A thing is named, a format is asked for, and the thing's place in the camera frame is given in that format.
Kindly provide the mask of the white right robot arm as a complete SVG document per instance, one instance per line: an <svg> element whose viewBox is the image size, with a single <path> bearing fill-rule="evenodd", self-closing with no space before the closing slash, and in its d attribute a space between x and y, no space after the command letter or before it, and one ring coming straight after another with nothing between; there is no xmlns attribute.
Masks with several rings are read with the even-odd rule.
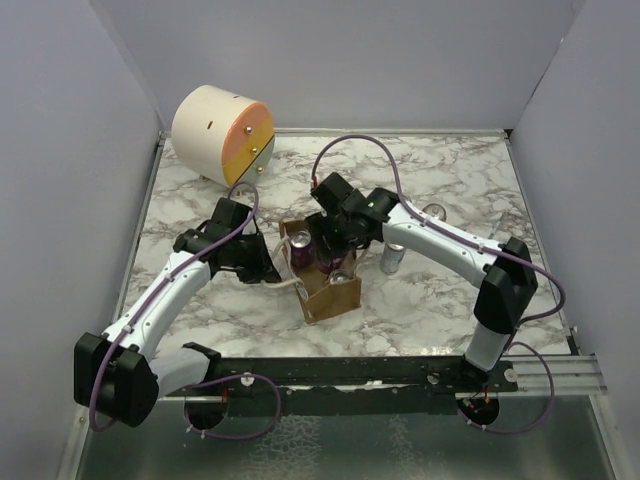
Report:
<svg viewBox="0 0 640 480"><path fill-rule="evenodd" d="M507 341L538 289L527 245L478 237L417 209L403 195L377 187L363 194L332 173L312 186L320 210L305 220L321 260L373 243L419 255L475 289L476 326L459 367L461 383L481 391L491 384Z"/></svg>

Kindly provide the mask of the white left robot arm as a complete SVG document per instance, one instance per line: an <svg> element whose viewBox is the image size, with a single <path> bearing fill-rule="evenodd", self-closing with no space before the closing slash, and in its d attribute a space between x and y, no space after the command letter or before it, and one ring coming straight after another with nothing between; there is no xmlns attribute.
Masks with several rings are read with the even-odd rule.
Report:
<svg viewBox="0 0 640 480"><path fill-rule="evenodd" d="M74 346L73 397L89 410L130 427L140 425L158 398L190 386L206 395L220 385L217 353L189 344L166 360L154 357L174 320L219 272L247 285L277 284L255 210L220 199L209 220L179 235L161 272L140 298L101 334Z"/></svg>

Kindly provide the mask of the jute watermelon canvas bag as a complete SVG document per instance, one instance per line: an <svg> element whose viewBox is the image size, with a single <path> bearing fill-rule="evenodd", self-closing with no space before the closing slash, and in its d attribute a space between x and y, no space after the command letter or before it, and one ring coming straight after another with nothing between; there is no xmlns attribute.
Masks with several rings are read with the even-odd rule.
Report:
<svg viewBox="0 0 640 480"><path fill-rule="evenodd" d="M278 228L283 244L275 248L274 254L284 260L306 323L328 320L361 306L362 280L357 270L366 251L360 255L356 252L348 253L336 269L342 277L338 279L335 275L331 279L330 273L324 273L318 268L314 251L311 252L311 263L304 268L298 268L292 263L294 256L291 239L294 234L306 229L303 220L280 220Z"/></svg>

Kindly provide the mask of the red cola can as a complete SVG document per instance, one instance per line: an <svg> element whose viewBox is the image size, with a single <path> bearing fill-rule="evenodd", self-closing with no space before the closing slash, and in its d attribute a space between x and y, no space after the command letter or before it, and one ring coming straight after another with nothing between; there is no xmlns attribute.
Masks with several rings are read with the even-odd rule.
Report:
<svg viewBox="0 0 640 480"><path fill-rule="evenodd" d="M428 204L422 209L422 211L430 217L433 217L440 221L445 221L447 219L447 212L445 207L438 203Z"/></svg>

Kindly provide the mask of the silver slim energy can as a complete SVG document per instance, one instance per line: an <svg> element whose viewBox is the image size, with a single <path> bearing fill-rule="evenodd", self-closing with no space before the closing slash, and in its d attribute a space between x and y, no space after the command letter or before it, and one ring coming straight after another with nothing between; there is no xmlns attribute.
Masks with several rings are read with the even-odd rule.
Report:
<svg viewBox="0 0 640 480"><path fill-rule="evenodd" d="M401 245L386 243L380 259L380 270L387 275L398 272L405 252L406 249Z"/></svg>

